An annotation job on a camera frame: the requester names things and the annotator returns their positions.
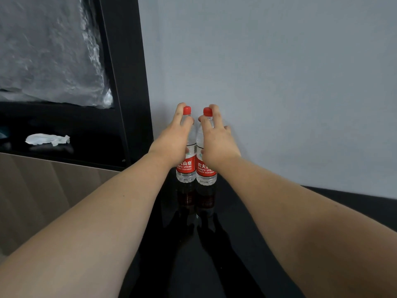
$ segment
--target glossy black tabletop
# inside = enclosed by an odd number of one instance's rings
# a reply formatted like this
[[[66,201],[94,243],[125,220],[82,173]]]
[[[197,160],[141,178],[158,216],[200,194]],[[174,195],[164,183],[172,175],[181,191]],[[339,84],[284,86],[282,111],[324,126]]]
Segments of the glossy black tabletop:
[[[311,189],[397,228],[396,200]],[[120,297],[241,295],[304,297],[221,176],[211,186],[184,184],[171,170]]]

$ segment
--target plastic wrap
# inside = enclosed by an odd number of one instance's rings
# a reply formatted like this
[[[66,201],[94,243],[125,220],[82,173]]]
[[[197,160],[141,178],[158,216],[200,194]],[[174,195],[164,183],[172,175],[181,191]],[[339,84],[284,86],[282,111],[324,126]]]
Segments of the plastic wrap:
[[[0,4],[0,101],[112,106],[91,0]]]

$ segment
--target white tissue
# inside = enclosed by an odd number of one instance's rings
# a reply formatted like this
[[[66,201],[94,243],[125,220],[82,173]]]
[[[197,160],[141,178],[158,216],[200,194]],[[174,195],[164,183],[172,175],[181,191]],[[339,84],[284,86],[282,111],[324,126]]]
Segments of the white tissue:
[[[46,134],[33,134],[27,136],[27,144],[39,145],[45,143],[51,143],[52,146],[57,146],[58,144],[65,144],[70,142],[70,137],[66,135],[65,137],[57,135],[46,135]]]

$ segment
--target plastic water bottle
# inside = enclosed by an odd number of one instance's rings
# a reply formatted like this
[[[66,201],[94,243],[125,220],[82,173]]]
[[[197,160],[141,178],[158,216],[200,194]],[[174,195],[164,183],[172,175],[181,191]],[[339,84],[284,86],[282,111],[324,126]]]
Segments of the plastic water bottle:
[[[181,124],[185,121],[186,117],[192,115],[190,106],[183,108],[183,117]],[[176,178],[183,183],[193,182],[196,178],[196,127],[192,125],[189,136],[187,138],[187,145],[189,152],[185,156],[185,161],[176,167]]]
[[[210,122],[212,127],[214,127],[214,119],[212,117],[211,108],[204,108],[204,116],[206,116]],[[197,173],[197,181],[201,185],[212,185],[216,182],[217,172],[212,169],[209,169],[206,164],[202,160],[201,150],[204,148],[204,134],[202,131],[202,126],[200,124],[200,128],[197,132],[197,156],[196,156],[196,173]]]

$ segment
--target red bottle label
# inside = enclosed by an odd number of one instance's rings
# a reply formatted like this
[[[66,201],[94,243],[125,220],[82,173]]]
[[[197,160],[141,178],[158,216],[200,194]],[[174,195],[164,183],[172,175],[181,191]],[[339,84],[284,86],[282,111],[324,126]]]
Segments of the red bottle label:
[[[208,166],[205,165],[205,163],[202,160],[202,154],[201,154],[201,147],[197,147],[197,155],[196,155],[196,170],[197,174],[201,175],[202,177],[212,177],[213,175],[216,175],[216,171],[208,168]]]
[[[190,174],[196,170],[196,145],[188,145],[189,152],[185,156],[185,161],[176,167],[176,171],[182,174]]]

